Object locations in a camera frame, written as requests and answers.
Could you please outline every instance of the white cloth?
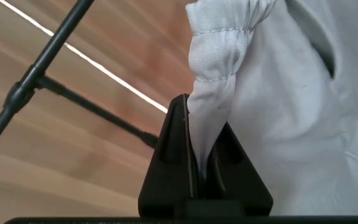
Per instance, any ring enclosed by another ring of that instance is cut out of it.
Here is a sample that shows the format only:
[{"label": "white cloth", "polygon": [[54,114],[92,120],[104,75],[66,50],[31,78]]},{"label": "white cloth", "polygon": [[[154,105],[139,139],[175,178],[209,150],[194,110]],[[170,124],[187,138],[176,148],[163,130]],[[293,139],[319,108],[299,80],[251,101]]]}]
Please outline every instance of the white cloth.
[{"label": "white cloth", "polygon": [[271,215],[358,214],[358,1],[277,1],[236,74],[203,101],[232,102],[229,123],[273,196]]},{"label": "white cloth", "polygon": [[189,64],[195,74],[188,99],[189,131],[198,168],[206,161],[229,118],[236,72],[256,24],[275,0],[199,0],[186,6],[193,31]]}]

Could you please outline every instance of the metal frame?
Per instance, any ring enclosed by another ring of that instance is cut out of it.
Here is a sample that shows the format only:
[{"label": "metal frame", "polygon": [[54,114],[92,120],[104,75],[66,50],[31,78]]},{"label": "metal frame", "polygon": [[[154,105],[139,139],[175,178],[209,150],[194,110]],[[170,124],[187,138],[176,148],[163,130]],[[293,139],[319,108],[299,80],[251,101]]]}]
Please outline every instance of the metal frame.
[{"label": "metal frame", "polygon": [[29,67],[22,79],[16,82],[6,96],[3,109],[0,113],[0,135],[5,130],[13,116],[19,112],[32,98],[35,89],[46,88],[66,99],[82,106],[96,115],[120,126],[126,131],[141,138],[148,146],[154,147],[157,136],[143,132],[127,123],[118,116],[88,101],[86,98],[64,87],[59,82],[45,76],[45,71],[63,47],[67,38],[74,31],[94,0],[77,0],[71,11],[63,20],[55,35],[49,40],[41,54]]}]

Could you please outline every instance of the beige curtain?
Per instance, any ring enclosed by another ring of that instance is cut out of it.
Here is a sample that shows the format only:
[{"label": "beige curtain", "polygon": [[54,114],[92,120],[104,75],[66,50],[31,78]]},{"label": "beige curtain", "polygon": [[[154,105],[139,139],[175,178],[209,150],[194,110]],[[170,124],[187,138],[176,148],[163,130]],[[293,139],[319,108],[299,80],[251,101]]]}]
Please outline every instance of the beige curtain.
[{"label": "beige curtain", "polygon": [[[74,0],[9,0],[55,31]],[[168,107],[189,93],[190,0],[97,0],[68,43]],[[0,3],[0,110],[49,36]],[[165,113],[62,49],[47,75],[133,125],[158,134]],[[0,137],[0,223],[28,216],[138,216],[153,151],[47,90],[37,91]]]}]

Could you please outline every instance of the light strip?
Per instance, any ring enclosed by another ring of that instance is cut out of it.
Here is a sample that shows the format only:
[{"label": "light strip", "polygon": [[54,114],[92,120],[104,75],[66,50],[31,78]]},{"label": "light strip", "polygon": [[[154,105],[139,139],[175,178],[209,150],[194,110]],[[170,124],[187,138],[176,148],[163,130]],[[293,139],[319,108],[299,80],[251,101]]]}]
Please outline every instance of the light strip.
[{"label": "light strip", "polygon": [[[37,21],[35,21],[33,18],[31,18],[30,16],[26,15],[24,12],[18,10],[18,8],[14,7],[13,5],[9,4],[8,2],[6,2],[5,0],[0,0],[0,3],[4,4],[6,7],[8,7],[10,10],[16,12],[16,14],[20,15],[21,17],[23,17],[25,20],[29,21],[31,24],[33,24],[34,26],[36,26],[38,29],[42,30],[44,33],[46,33],[49,36],[53,36],[53,32],[48,30],[47,28],[41,26],[41,24],[39,24]],[[115,74],[111,73],[109,70],[107,70],[106,68],[104,68],[101,64],[95,62],[94,60],[90,59],[88,56],[86,56],[85,54],[83,54],[82,52],[80,52],[78,49],[76,49],[75,47],[71,46],[68,43],[65,43],[65,46],[70,49],[72,52],[74,52],[75,54],[77,54],[78,56],[80,56],[81,58],[85,59],[87,62],[89,62],[90,64],[92,64],[94,67],[96,67],[97,69],[99,69],[101,72],[103,72],[104,74],[108,75],[110,78],[112,78],[113,80],[115,80],[116,82],[118,82],[120,85],[122,85],[123,87],[127,88],[128,90],[130,90],[131,92],[135,93],[136,95],[138,95],[139,97],[141,97],[143,100],[145,100],[146,102],[150,103],[151,105],[155,106],[156,108],[158,108],[160,111],[163,111],[164,113],[167,113],[167,109],[162,106],[161,104],[157,103],[156,101],[152,100],[151,98],[149,98],[148,96],[146,96],[145,94],[141,93],[139,90],[135,89],[133,86],[131,86],[130,84],[128,84],[127,82],[125,82],[124,80],[120,79],[119,77],[115,76]]]}]

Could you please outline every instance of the stitching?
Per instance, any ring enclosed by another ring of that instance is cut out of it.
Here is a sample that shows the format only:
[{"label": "stitching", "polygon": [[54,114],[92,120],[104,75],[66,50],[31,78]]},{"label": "stitching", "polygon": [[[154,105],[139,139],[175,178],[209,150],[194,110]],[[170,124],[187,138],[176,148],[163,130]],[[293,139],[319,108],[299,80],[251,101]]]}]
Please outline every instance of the stitching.
[{"label": "stitching", "polygon": [[198,79],[196,78],[196,81],[198,81],[198,82],[215,82],[215,81],[220,81],[220,80],[227,80],[230,76],[233,76],[233,75],[235,75],[235,73],[232,73],[232,74],[228,75],[227,77],[216,78],[216,79],[214,79],[214,80],[198,80]]},{"label": "stitching", "polygon": [[234,31],[234,30],[246,31],[246,28],[232,28],[232,29],[211,30],[211,31],[206,31],[206,32],[199,32],[199,33],[193,34],[193,36],[198,36],[198,35],[201,35],[201,34],[210,34],[210,33],[214,33],[214,32],[229,32],[229,31]]}]

